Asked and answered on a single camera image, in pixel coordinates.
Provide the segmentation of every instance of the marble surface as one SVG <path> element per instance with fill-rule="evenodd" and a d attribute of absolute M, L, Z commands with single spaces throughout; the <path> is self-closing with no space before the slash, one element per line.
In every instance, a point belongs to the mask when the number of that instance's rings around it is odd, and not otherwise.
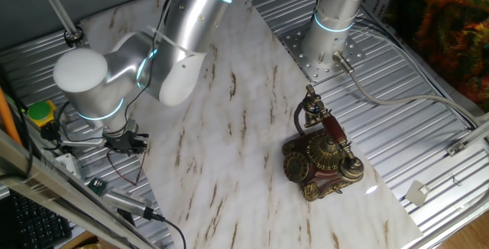
<path fill-rule="evenodd" d="M 84 21 L 92 48 L 108 52 L 121 27 L 143 30 L 155 5 L 140 0 Z M 400 248 L 421 236 L 355 144 L 364 179 L 343 194 L 308 203 L 287 180 L 280 149 L 297 136 L 292 114 L 306 84 L 251 3 L 234 0 L 193 94 L 177 107 L 145 94 L 136 101 L 132 117 L 151 136 L 144 171 L 188 248 Z"/>

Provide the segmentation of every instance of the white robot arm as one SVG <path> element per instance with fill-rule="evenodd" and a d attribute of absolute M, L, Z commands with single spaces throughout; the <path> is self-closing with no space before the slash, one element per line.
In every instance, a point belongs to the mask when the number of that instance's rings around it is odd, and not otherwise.
<path fill-rule="evenodd" d="M 54 80 L 89 124 L 104 128 L 109 146 L 124 138 L 125 146 L 112 145 L 123 152 L 138 131 L 125 117 L 126 94 L 138 84 L 165 105 L 179 105 L 188 98 L 214 30 L 231 2 L 172 0 L 163 16 L 163 30 L 155 31 L 162 37 L 156 50 L 152 50 L 153 38 L 143 33 L 128 34 L 105 56 L 94 50 L 72 50 L 57 62 Z M 360 4 L 361 0 L 320 0 L 302 45 L 307 55 L 332 63 L 333 53 L 345 45 Z"/>

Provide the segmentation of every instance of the colorful fabric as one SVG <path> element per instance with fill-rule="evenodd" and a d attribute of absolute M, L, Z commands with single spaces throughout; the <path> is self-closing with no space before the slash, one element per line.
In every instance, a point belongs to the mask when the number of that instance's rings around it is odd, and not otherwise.
<path fill-rule="evenodd" d="M 393 0 L 387 20 L 431 67 L 489 112 L 489 0 Z"/>

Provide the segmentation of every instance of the metal grating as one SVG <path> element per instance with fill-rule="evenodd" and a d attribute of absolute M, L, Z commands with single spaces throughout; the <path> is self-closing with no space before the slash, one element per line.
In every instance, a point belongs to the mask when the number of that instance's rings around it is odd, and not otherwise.
<path fill-rule="evenodd" d="M 35 102 L 50 99 L 57 107 L 60 107 L 67 100 L 54 84 L 53 68 L 59 57 L 69 50 L 70 48 L 63 39 L 63 32 L 58 32 L 0 53 L 0 64 L 5 67 L 17 94 L 25 105 L 30 106 Z M 67 107 L 66 112 L 73 119 L 70 128 L 79 132 L 90 131 L 89 126 L 78 116 L 71 105 Z M 114 171 L 106 158 L 107 151 L 105 148 L 87 148 L 77 154 L 80 172 L 86 178 L 85 184 L 88 184 L 94 177 L 98 177 L 108 182 L 108 186 L 135 192 L 153 201 L 156 206 L 155 210 L 160 212 L 144 171 L 141 171 L 138 186 L 131 185 Z M 141 167 L 137 156 L 113 154 L 111 160 L 118 172 L 125 178 L 136 179 Z M 7 194 L 8 189 L 5 186 L 1 187 L 0 196 Z M 134 222 L 138 230 L 157 246 L 167 247 L 173 243 L 166 224 L 156 221 L 149 222 L 136 216 Z M 74 227 L 73 233 L 83 231 L 82 229 L 80 231 L 76 225 Z"/>
<path fill-rule="evenodd" d="M 280 39 L 286 32 L 303 31 L 303 26 L 310 22 L 315 0 L 251 1 Z M 372 95 L 398 99 L 440 94 L 434 79 L 407 62 L 385 41 L 354 32 L 351 37 L 366 54 L 366 60 L 355 65 L 355 72 Z M 456 157 L 446 153 L 446 148 L 469 131 L 459 115 L 445 105 L 425 100 L 378 106 L 365 101 L 344 73 L 326 74 L 315 88 L 424 235 L 448 224 L 489 192 L 486 145 Z M 456 185 L 453 177 L 461 186 Z M 415 179 L 432 189 L 423 207 L 404 199 Z M 462 223 L 469 223 L 488 209 L 486 204 Z M 431 245 L 447 234 L 450 233 L 439 233 Z"/>

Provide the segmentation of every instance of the silver pipe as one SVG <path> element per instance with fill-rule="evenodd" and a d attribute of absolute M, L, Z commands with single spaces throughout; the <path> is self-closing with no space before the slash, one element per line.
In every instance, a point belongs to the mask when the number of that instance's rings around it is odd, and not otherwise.
<path fill-rule="evenodd" d="M 80 32 L 76 29 L 75 24 L 71 21 L 70 16 L 66 13 L 66 10 L 64 9 L 60 0 L 48 1 L 51 4 L 51 7 L 53 7 L 54 12 L 56 12 L 56 15 L 58 15 L 58 18 L 60 19 L 61 24 L 63 24 L 64 28 L 66 29 L 68 35 L 81 36 Z"/>

